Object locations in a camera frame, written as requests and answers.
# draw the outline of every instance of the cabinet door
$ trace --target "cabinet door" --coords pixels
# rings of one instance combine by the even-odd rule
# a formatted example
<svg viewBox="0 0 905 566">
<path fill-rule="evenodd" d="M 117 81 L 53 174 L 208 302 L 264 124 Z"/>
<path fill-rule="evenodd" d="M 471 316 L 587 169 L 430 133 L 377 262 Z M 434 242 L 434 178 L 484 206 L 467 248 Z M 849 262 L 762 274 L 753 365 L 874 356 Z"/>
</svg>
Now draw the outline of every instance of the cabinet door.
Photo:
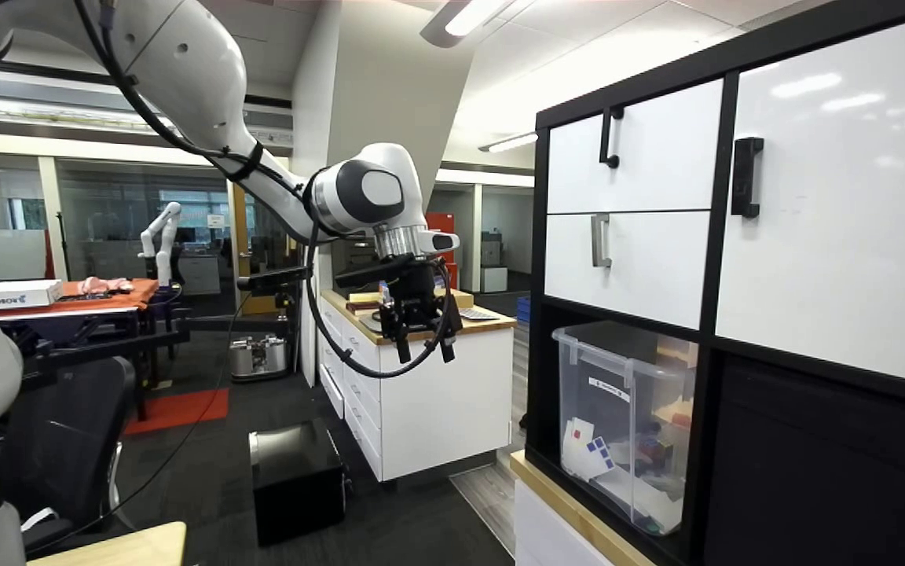
<svg viewBox="0 0 905 566">
<path fill-rule="evenodd" d="M 905 379 L 905 24 L 743 73 L 736 119 L 759 212 L 726 227 L 719 336 Z"/>
<path fill-rule="evenodd" d="M 699 326 L 703 251 L 703 212 L 547 217 L 547 295 Z"/>
<path fill-rule="evenodd" d="M 553 130 L 549 214 L 709 209 L 719 97 L 706 81 L 626 108 L 605 126 L 615 169 L 601 164 L 603 117 Z"/>
</svg>

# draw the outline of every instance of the storage bin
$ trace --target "storage bin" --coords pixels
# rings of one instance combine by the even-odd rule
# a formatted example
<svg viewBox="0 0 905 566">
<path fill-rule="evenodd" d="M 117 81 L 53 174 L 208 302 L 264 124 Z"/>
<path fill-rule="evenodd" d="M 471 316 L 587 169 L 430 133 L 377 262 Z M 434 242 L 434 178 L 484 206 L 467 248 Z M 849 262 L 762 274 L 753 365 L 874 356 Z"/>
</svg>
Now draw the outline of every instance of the storage bin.
<svg viewBox="0 0 905 566">
<path fill-rule="evenodd" d="M 560 326 L 561 470 L 633 528 L 683 521 L 697 345 L 610 321 Z"/>
</svg>

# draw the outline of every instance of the ceiling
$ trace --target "ceiling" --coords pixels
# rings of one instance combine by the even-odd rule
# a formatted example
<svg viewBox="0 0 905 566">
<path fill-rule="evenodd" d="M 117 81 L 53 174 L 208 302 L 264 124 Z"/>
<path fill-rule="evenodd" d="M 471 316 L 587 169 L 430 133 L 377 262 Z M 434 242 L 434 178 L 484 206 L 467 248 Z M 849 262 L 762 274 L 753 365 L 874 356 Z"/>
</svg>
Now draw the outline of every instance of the ceiling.
<svg viewBox="0 0 905 566">
<path fill-rule="evenodd" d="M 323 0 L 201 0 L 240 42 L 247 91 L 292 97 L 292 78 Z M 442 0 L 407 4 L 434 13 Z M 515 0 L 456 49 L 473 49 L 453 146 L 529 133 L 533 114 L 640 70 L 719 43 L 819 0 Z M 53 38 L 22 35 L 11 63 L 99 73 Z"/>
</svg>

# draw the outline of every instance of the floor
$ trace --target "floor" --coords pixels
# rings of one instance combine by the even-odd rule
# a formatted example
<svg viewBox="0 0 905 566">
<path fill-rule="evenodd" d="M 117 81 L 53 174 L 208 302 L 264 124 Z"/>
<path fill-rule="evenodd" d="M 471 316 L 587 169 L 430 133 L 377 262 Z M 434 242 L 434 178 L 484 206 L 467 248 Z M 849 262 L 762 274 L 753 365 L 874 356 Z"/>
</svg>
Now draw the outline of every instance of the floor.
<svg viewBox="0 0 905 566">
<path fill-rule="evenodd" d="M 178 345 L 177 363 L 163 363 L 163 375 L 177 390 L 228 386 L 228 418 L 124 440 L 118 491 L 130 526 L 187 521 L 187 566 L 512 563 L 505 554 L 505 534 L 512 534 L 512 478 L 501 460 L 512 447 L 522 447 L 522 438 L 500 455 L 377 486 L 349 431 L 330 423 L 332 412 L 321 390 L 309 390 L 301 379 L 264 383 L 225 380 L 228 339 L 233 332 L 194 332 L 187 345 Z M 515 395 L 518 418 L 523 405 L 523 368 L 515 375 Z M 247 431 L 272 431 L 305 418 L 326 418 L 349 463 L 345 521 L 276 547 L 256 547 L 244 438 Z"/>
</svg>

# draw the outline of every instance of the office chair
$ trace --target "office chair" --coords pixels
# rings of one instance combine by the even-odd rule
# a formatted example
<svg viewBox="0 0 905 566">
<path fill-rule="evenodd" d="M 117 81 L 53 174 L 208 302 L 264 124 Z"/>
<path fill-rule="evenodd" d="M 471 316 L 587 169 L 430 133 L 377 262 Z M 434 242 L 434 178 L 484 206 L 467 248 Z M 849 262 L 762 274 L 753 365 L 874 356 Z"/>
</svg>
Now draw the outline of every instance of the office chair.
<svg viewBox="0 0 905 566">
<path fill-rule="evenodd" d="M 136 372 L 124 358 L 71 365 L 22 392 L 0 447 L 0 496 L 22 521 L 27 560 L 61 547 L 99 520 Z"/>
</svg>

